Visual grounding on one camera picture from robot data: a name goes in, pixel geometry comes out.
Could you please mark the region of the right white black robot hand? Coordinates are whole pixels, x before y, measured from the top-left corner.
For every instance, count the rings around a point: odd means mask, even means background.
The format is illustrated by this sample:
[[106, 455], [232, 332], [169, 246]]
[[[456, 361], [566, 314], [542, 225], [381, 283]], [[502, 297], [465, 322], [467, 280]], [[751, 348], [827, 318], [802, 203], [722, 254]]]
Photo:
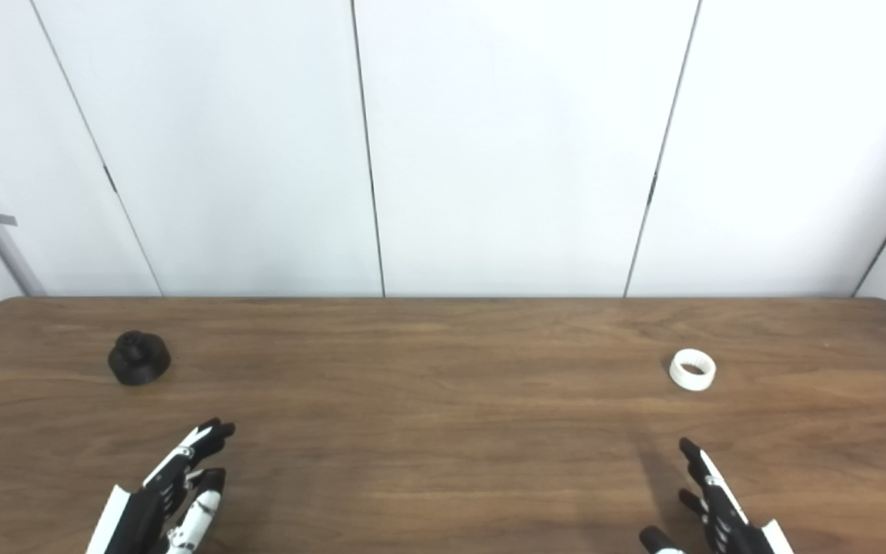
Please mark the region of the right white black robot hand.
[[709, 453], [692, 439], [682, 437], [678, 448], [698, 492], [678, 491], [678, 500], [701, 523], [711, 553], [792, 553], [794, 550], [776, 519], [752, 525], [723, 473]]

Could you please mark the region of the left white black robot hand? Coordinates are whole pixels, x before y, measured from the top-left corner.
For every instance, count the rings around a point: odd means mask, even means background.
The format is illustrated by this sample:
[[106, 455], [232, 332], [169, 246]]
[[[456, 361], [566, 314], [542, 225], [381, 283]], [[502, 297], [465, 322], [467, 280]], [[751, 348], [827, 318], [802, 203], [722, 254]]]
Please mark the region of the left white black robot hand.
[[134, 491], [114, 486], [88, 553], [194, 553], [217, 515], [226, 469], [203, 469], [236, 425], [213, 418], [194, 427]]

